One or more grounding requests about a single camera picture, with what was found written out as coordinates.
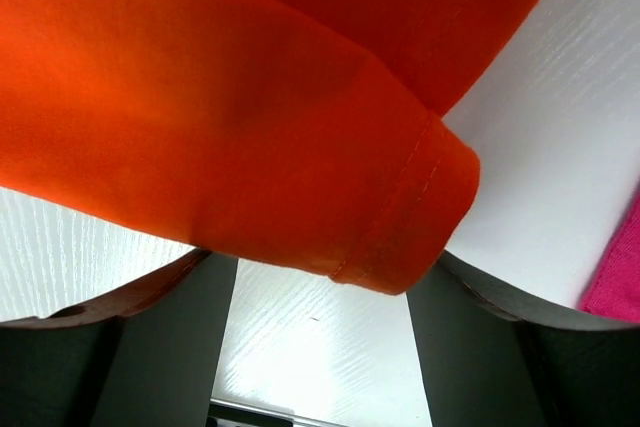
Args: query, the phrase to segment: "white panel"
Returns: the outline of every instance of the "white panel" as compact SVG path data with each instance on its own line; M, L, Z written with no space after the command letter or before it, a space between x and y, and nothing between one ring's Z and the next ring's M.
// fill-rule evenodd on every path
M46 317L191 248L0 188L0 321Z
M640 0L542 0L446 121L483 161L448 248L575 306L640 177Z
M349 427L431 425L405 296L249 261L213 396Z

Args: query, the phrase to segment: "pink fabric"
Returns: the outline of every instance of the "pink fabric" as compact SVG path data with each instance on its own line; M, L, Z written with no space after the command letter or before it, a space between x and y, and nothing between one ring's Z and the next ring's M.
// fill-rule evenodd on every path
M580 310L640 322L640 190L607 246Z

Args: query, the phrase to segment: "stitching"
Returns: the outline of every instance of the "stitching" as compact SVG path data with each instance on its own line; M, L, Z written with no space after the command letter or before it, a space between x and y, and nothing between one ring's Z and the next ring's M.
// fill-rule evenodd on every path
M411 161L415 157L416 152L420 148L420 144L422 143L422 139L424 138L424 134L427 132L427 129L431 125L431 121L433 120L433 117L435 117L435 115L433 115L433 114L429 116L429 118L427 120L427 123L425 124L424 128L422 129L422 132L420 132L420 136L418 137L418 141L416 142L416 145L413 147L413 151L411 152L411 154L407 158L407 161L405 162L404 166L402 167L402 170L400 171L400 174L398 175L398 179L396 180L396 183L393 186L393 190L391 191L391 193L387 197L387 200L383 204L382 208L380 209L380 212L378 212L378 215L371 222L371 224L365 230L365 232L362 234L362 236L360 236L360 238L355 243L355 245L354 245L353 249L351 250L351 252L349 253L349 255L347 257L345 257L345 259L338 266L338 268L335 270L335 272L333 272L333 274L331 274L329 276L330 278L332 278L332 279L335 278L345 268L345 266L349 263L351 258L354 256L355 252L358 250L358 247L362 244L364 239L366 239L369 236L369 234L373 231L373 228L380 221L380 219L382 218L383 214L387 211L387 209L391 205L391 201L393 200L395 195L398 193L398 190L400 188L400 182L402 181L405 172L409 168L409 165L411 164Z
M433 55L433 52L435 51L435 49L447 37L449 32L451 32L451 28L453 27L453 24L455 23L456 19L460 16L460 14L462 12L464 12L464 10L467 7L467 5L469 5L469 1L470 0L463 0L462 1L462 5L460 5L460 8L458 9L458 11L449 20L449 23L445 27L444 32L442 32L442 34L440 34L440 36L433 41L433 43L431 44L431 47L429 47L429 51L427 52L427 55L425 55L424 58L418 63L418 66L416 67L414 72L411 74L411 77L410 77L411 80L415 79L416 75L418 75L418 72L424 66L424 64L427 61L427 59Z
M416 200L413 202L412 207L415 207L416 205L418 205L420 203L420 201L422 200L422 198L424 197L424 194L427 192L429 185L431 185L431 181L433 180L436 171L438 170L438 168L440 167L440 164L442 163L442 159L444 158L444 154L447 151L447 142L446 142L446 138L445 138L445 127L442 127L442 135L440 136L440 144L442 145L442 148L440 149L440 154L438 155L438 160L436 161L435 165L433 166L433 169L431 169L431 173L429 174L429 178L427 179L427 182L424 184L424 187L422 188L422 191L420 192L420 194L418 195L418 197L416 198ZM387 251L387 247L385 247L384 249L382 249L380 251L380 253L378 255L383 255L385 252ZM371 272L374 271L375 265L372 265L371 267L369 267L367 270L365 270L362 275L360 275L360 277L358 277L355 281L355 283L360 282L362 279L364 279L365 277L367 277Z
M424 23L431 16L431 14L433 13L433 10L440 3L440 1L441 0L434 0L432 2L427 12L425 12L425 14L421 17L420 22L418 22L418 24L413 28L413 34L411 35L411 37L407 40L407 42L405 42L404 46L400 49L401 53L404 54L407 52L407 50L409 49L409 44L411 44L416 39L416 37L418 36L418 31L422 28Z

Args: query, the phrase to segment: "orange shirt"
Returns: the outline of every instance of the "orange shirt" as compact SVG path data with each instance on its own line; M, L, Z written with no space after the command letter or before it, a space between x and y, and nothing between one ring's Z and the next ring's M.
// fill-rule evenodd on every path
M537 0L0 0L0 184L387 293L469 208L440 117Z

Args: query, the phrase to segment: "fold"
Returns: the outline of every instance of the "fold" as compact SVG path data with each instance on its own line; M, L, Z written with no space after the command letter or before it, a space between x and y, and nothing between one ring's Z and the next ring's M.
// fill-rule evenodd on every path
M475 154L377 56L277 0L0 0L0 184L388 293Z

